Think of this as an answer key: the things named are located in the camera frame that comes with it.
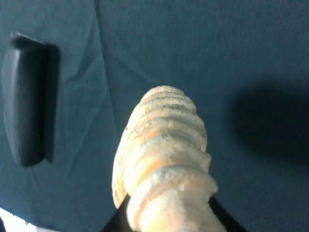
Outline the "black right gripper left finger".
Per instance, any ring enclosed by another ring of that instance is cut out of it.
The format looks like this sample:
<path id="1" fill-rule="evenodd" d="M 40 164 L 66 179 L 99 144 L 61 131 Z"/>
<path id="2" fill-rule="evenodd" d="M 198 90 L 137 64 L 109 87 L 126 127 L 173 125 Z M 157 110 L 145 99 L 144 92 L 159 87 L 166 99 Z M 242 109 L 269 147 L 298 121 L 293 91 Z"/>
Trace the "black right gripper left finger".
<path id="1" fill-rule="evenodd" d="M 122 202 L 121 206 L 117 209 L 113 217 L 107 223 L 107 225 L 101 230 L 101 232 L 132 232 L 130 228 L 127 216 L 126 209 L 130 196 L 127 195 Z"/>

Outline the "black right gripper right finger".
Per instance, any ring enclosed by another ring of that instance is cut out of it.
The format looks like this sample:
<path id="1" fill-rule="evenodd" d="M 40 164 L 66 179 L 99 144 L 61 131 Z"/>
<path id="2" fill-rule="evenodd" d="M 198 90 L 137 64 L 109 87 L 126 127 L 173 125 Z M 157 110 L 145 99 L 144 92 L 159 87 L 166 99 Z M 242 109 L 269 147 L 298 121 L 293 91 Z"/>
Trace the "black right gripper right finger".
<path id="1" fill-rule="evenodd" d="M 247 230 L 220 205 L 214 196 L 210 198 L 209 205 L 227 232 L 247 232 Z"/>

